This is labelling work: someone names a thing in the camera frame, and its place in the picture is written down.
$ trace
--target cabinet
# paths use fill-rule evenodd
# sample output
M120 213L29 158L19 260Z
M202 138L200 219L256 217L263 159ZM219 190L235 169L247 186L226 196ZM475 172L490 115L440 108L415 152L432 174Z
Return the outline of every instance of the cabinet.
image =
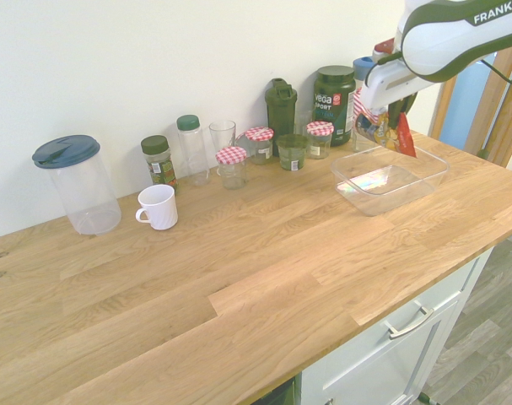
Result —
M302 405L407 405L420 393L490 251L301 374Z

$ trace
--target silver handle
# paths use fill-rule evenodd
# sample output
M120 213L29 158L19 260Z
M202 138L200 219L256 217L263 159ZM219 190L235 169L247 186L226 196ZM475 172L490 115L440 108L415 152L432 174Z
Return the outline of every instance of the silver handle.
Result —
M424 316L421 319L419 319L418 321L416 321L409 327L403 328L401 331L397 331L394 327L389 327L389 332L391 333L389 335L389 338L391 340L400 338L404 335L407 335L409 332L414 331L415 329L420 327L422 324L424 324L432 316L432 314L434 313L434 309L432 308L431 310L427 310L426 308L421 306L421 312L424 314Z

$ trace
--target red gingham lid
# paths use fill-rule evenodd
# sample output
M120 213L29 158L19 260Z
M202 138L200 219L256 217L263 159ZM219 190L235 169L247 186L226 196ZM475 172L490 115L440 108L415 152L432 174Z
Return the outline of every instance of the red gingham lid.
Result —
M245 135L251 141L267 141L272 138L274 131L267 127L255 127L246 131Z
M246 151L239 146L226 146L216 154L216 160L222 165L234 165L246 159Z
M325 137L334 132L334 126L331 122L314 121L306 126L306 131L316 137Z

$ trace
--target laminate floor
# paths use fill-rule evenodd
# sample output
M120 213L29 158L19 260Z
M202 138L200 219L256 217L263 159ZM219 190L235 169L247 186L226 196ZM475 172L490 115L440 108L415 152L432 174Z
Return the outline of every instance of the laminate floor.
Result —
M512 236L494 248L423 391L441 405L512 405Z

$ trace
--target food packet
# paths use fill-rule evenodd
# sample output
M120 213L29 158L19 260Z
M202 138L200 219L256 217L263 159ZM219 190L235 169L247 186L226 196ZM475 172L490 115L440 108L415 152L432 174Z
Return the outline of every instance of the food packet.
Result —
M394 122L389 123L388 111L370 111L364 107L360 101L359 92L355 92L353 101L355 104L353 122L358 135L400 154L417 157L404 112L400 112L397 119L392 120L397 121L396 125Z

